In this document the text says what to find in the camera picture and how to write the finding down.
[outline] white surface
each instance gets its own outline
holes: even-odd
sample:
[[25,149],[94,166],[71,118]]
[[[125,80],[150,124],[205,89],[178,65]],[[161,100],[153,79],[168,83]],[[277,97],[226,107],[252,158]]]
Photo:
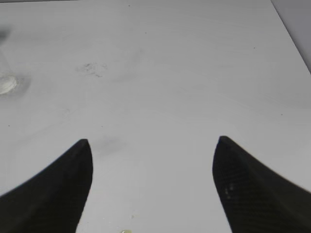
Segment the white surface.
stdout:
[[311,1],[272,0],[272,2],[311,71]]
[[87,138],[77,233],[229,233],[220,135],[311,189],[311,79],[269,0],[4,3],[0,22],[18,77],[0,98],[2,193]]

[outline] smudge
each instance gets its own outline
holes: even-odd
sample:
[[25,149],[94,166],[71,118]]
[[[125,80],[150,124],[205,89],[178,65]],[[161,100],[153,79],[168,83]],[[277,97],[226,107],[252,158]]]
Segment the smudge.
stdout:
[[11,28],[9,26],[0,27],[0,44],[2,44],[10,35]]
[[101,156],[116,153],[125,148],[126,143],[117,137],[105,136],[101,140],[92,142],[92,147],[100,152]]
[[105,76],[108,68],[107,68],[107,64],[105,63],[98,64],[95,62],[95,63],[84,64],[83,66],[78,67],[76,70],[85,75],[91,75],[91,76],[101,78]]

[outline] carbon fiber part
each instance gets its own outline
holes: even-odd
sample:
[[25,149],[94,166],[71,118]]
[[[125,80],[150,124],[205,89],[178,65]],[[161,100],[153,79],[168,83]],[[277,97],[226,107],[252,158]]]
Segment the carbon fiber part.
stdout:
[[311,194],[227,136],[219,138],[212,172],[233,233],[311,233]]
[[0,233],[74,233],[93,177],[86,139],[0,197]]

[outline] black carbon fiber fin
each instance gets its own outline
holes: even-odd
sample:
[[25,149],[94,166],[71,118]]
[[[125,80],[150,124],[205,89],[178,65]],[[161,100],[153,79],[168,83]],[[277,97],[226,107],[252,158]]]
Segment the black carbon fiber fin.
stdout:
[[311,194],[227,136],[219,138],[212,171],[233,233],[311,233]]
[[37,175],[0,197],[0,233],[74,233],[92,177],[91,149],[82,139]]

